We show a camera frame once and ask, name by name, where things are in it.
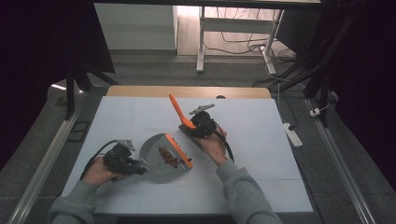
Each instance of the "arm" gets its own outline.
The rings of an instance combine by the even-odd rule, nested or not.
[[[219,131],[224,137],[227,135],[225,131]],[[212,134],[206,139],[196,138],[196,141],[218,166],[216,173],[224,185],[224,197],[236,223],[282,223],[247,169],[238,169],[227,160],[224,145],[217,136]]]
[[[95,193],[113,177],[124,175],[111,173],[103,163],[103,157],[98,157],[66,197],[55,200],[49,210],[49,223],[93,223],[95,210]]]

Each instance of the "table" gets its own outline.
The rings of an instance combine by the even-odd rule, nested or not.
[[[246,167],[275,212],[312,212],[275,101],[267,89],[220,87],[113,86],[103,97],[63,195],[75,186],[88,159],[114,139],[131,139],[139,148],[152,135],[171,134],[194,167],[177,175],[132,175],[110,182],[96,194],[96,213],[115,216],[194,216],[229,214],[216,165],[179,129],[167,98],[172,93],[185,115],[198,105],[229,132],[235,162]],[[227,99],[216,99],[218,95]]]

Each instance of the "gray floor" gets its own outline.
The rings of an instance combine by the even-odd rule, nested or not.
[[[254,82],[268,79],[261,58],[207,58],[205,73],[195,73],[194,57],[177,57],[169,54],[123,54],[113,52],[116,75],[110,75],[121,84],[134,85],[183,85],[250,87]],[[289,64],[276,64],[279,73]],[[92,77],[97,88],[87,94],[77,122],[92,121],[100,99],[108,87]],[[272,81],[259,83],[268,87]],[[354,204],[344,187],[316,127],[308,114],[301,86],[281,94],[280,113],[285,121],[298,124],[297,134],[304,146],[294,148],[293,153],[304,178],[306,190],[314,207],[314,213],[279,214],[284,223],[361,223]],[[277,100],[276,92],[272,93]],[[49,89],[49,99],[35,125],[25,137],[14,157],[0,174],[0,223],[6,223],[20,197],[24,193],[35,169],[61,126],[64,115],[65,91]],[[329,129],[340,147],[351,173],[369,204],[377,223],[395,223],[396,194],[377,167],[334,111],[335,102],[328,108]],[[71,133],[68,140],[78,140],[81,133]],[[53,200],[62,192],[82,142],[67,141],[49,174],[25,223],[44,223]],[[219,222],[209,219],[205,222]],[[132,223],[156,223],[154,219],[132,218]],[[98,217],[98,223],[115,223],[115,217]],[[168,222],[185,222],[184,219]]]

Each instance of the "orange handle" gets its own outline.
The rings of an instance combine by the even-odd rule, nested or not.
[[[175,96],[172,94],[169,94],[169,99],[171,99],[172,105],[174,106],[178,116],[180,117],[181,123],[190,129],[196,129],[195,125],[189,119],[186,119],[186,117],[184,117],[183,113],[181,112],[180,107],[178,106]]]

